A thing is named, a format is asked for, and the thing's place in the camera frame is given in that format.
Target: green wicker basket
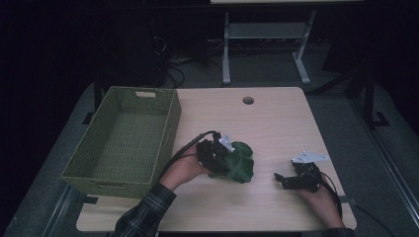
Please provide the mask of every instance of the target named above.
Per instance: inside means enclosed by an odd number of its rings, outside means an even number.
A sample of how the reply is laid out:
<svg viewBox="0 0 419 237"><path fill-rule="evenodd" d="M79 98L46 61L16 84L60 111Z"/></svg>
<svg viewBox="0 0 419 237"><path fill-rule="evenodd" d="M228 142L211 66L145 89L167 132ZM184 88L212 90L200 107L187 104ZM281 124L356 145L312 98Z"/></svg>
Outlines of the green wicker basket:
<svg viewBox="0 0 419 237"><path fill-rule="evenodd" d="M176 90L112 87L61 178L88 195L142 198L171 158L180 114Z"/></svg>

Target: plaid shirt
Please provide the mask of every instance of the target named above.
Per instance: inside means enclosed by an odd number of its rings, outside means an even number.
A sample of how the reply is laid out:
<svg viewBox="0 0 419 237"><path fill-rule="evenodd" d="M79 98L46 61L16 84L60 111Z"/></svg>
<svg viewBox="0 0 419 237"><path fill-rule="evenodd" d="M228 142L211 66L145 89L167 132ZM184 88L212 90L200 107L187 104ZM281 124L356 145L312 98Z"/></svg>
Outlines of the plaid shirt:
<svg viewBox="0 0 419 237"><path fill-rule="evenodd" d="M154 237L161 218L176 195L157 183L139 204L127 211L115 227L114 237Z"/></svg>

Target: person's left hand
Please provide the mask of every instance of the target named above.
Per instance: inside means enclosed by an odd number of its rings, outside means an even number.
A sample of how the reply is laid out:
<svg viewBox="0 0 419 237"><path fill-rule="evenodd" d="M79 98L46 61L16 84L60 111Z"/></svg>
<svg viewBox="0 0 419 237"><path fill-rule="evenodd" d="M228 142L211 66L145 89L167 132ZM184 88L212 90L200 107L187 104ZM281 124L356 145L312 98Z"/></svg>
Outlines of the person's left hand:
<svg viewBox="0 0 419 237"><path fill-rule="evenodd" d="M186 150L182 156L185 157L173 163L160 179L160 184L171 191L192 181L198 175L210 173L210 170L198 162L195 145Z"/></svg>

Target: grommet hole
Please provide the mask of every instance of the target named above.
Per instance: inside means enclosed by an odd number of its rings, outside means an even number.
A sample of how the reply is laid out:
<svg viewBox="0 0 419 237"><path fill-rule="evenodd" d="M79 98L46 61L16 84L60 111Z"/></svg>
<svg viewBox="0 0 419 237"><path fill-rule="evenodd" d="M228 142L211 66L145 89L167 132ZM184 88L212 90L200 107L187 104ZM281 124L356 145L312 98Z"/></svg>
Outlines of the grommet hole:
<svg viewBox="0 0 419 237"><path fill-rule="evenodd" d="M245 97L243 98L243 103L246 105L252 105L253 103L255 103L255 100L251 97Z"/></svg>

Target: wooden table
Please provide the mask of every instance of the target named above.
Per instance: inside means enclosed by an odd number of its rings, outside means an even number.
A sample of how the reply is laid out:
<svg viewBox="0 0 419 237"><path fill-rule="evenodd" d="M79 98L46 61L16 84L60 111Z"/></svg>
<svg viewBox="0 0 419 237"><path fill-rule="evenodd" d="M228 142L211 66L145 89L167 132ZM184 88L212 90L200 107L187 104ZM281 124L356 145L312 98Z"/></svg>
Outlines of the wooden table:
<svg viewBox="0 0 419 237"><path fill-rule="evenodd" d="M253 149L255 175L248 184L202 175L181 186L159 225L160 232L323 228L305 201L294 192L283 190L274 178L275 172L285 177L295 176L291 159L303 150L327 154L299 88L182 89L178 93L182 114L174 151L208 130L230 133L232 141L243 141ZM245 105L244 97L252 97L254 104ZM343 196L332 162L316 164L334 181L338 195ZM77 228L113 231L121 215L137 204L137 199L99 197L96 204L84 204ZM346 226L355 228L350 206L342 205Z"/></svg>

